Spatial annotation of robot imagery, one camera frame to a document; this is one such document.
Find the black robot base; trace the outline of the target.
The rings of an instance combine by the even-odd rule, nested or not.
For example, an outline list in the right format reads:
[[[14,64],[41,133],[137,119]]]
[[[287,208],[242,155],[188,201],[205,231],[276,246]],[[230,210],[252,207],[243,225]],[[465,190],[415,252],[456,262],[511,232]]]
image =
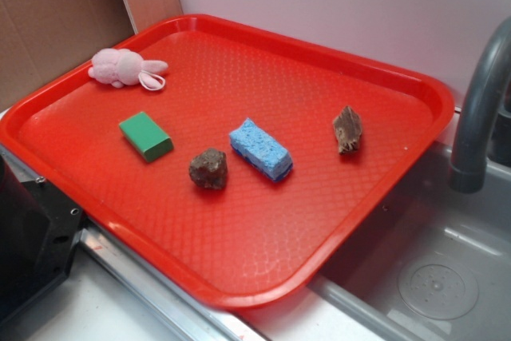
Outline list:
[[[50,181],[20,181],[1,160],[2,325],[69,277],[84,219]]]

